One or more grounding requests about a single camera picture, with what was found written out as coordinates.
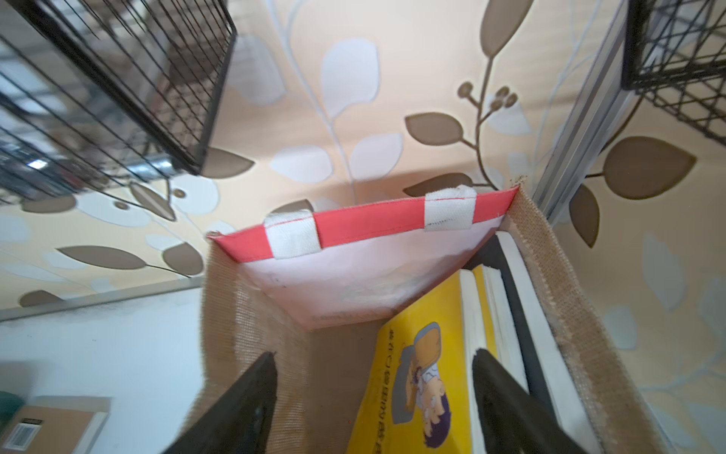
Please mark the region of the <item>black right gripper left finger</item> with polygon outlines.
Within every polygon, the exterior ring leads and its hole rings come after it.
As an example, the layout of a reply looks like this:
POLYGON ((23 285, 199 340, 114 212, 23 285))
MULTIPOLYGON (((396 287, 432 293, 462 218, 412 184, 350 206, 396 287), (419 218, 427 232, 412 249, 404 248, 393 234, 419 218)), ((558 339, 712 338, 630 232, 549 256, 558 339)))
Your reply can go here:
POLYGON ((265 453, 277 385, 275 355, 266 352, 164 453, 265 453))

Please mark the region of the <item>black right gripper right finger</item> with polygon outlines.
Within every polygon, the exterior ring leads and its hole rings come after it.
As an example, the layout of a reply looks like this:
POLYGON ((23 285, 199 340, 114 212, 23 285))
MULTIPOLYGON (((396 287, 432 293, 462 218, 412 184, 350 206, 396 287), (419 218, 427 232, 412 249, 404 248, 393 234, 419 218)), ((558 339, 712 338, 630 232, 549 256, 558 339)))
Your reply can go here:
POLYGON ((485 349, 472 360, 478 417, 488 453, 582 453, 485 349))

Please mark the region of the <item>yellow cartoon man book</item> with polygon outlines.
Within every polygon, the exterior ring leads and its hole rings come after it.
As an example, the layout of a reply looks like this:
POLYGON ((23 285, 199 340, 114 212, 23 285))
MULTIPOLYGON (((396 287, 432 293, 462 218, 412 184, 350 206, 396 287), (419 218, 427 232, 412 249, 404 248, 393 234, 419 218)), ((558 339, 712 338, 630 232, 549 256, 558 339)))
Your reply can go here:
POLYGON ((485 452, 473 360, 486 346, 478 283, 459 270, 379 330, 348 452, 485 452))

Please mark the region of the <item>brown and black book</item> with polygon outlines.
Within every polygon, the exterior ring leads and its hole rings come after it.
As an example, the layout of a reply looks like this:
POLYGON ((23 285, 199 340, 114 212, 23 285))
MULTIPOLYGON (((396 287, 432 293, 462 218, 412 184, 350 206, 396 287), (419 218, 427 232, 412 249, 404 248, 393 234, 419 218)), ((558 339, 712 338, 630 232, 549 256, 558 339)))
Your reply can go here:
POLYGON ((107 418, 107 412, 26 406, 1 435, 1 452, 89 453, 107 418))

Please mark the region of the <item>black and white large book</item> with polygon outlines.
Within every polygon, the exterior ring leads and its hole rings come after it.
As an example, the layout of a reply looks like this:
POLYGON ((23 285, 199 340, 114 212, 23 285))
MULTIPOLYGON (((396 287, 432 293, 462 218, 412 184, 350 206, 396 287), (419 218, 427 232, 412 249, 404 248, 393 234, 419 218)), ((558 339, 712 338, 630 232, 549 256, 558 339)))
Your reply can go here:
POLYGON ((544 412, 586 453, 602 447, 555 337, 522 254, 508 232, 498 231, 466 268, 480 267, 492 282, 499 333, 497 355, 504 368, 544 412))

